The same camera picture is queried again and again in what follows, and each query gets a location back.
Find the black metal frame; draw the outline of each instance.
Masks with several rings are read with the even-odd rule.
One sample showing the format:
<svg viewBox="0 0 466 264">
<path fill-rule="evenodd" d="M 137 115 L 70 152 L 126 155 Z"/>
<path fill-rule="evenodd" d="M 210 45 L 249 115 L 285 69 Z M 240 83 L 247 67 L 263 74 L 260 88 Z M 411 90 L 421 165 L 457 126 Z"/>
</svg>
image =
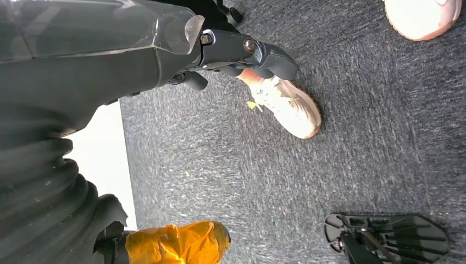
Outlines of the black metal frame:
<svg viewBox="0 0 466 264">
<path fill-rule="evenodd" d="M 446 233 L 417 215 L 348 216 L 325 220 L 325 237 L 350 264 L 432 264 L 449 252 Z"/>
</svg>

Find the clear plastic cover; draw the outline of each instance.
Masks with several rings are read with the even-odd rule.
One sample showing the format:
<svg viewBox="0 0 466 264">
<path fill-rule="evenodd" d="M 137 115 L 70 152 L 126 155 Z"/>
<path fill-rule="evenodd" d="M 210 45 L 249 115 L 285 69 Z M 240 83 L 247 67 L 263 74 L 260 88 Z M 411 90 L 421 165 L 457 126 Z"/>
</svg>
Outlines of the clear plastic cover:
<svg viewBox="0 0 466 264">
<path fill-rule="evenodd" d="M 148 0 L 0 0 L 0 62 L 151 47 L 189 54 L 203 22 Z"/>
</svg>

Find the sneaker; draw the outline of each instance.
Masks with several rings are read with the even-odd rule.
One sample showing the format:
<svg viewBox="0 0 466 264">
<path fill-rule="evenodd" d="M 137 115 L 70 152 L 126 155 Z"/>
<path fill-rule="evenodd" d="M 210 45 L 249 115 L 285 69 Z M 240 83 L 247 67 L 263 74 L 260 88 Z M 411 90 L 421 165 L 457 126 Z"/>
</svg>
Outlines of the sneaker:
<svg viewBox="0 0 466 264">
<path fill-rule="evenodd" d="M 300 139 L 314 136 L 320 129 L 322 117 L 314 100 L 292 82 L 278 77 L 250 85 L 254 102 L 249 107 L 262 111 L 270 109 L 288 132 Z"/>
<path fill-rule="evenodd" d="M 404 37 L 430 40 L 456 22 L 463 0 L 384 0 L 390 24 Z"/>
</svg>

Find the gray carpet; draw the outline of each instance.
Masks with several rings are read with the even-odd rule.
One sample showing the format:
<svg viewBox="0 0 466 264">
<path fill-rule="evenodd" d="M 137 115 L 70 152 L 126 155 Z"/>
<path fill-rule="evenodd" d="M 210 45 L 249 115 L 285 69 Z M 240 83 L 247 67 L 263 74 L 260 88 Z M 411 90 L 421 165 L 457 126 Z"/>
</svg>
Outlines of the gray carpet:
<svg viewBox="0 0 466 264">
<path fill-rule="evenodd" d="M 421 213 L 466 259 L 466 14 L 429 42 L 393 31 L 374 0 L 234 0 L 242 32 L 285 47 L 319 102 L 311 140 L 250 110 L 240 81 L 166 86 L 121 101 L 139 228 L 212 219 L 223 263 L 346 263 L 332 212 Z"/>
</svg>

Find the orange tape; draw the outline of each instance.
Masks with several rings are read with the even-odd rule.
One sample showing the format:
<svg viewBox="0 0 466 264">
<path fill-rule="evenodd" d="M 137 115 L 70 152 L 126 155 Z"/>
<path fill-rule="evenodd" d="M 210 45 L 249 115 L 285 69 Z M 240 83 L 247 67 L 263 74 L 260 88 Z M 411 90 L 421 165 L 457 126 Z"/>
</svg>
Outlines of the orange tape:
<svg viewBox="0 0 466 264">
<path fill-rule="evenodd" d="M 130 264 L 217 264 L 229 245 L 226 228 L 206 221 L 140 230 L 125 246 Z"/>
</svg>

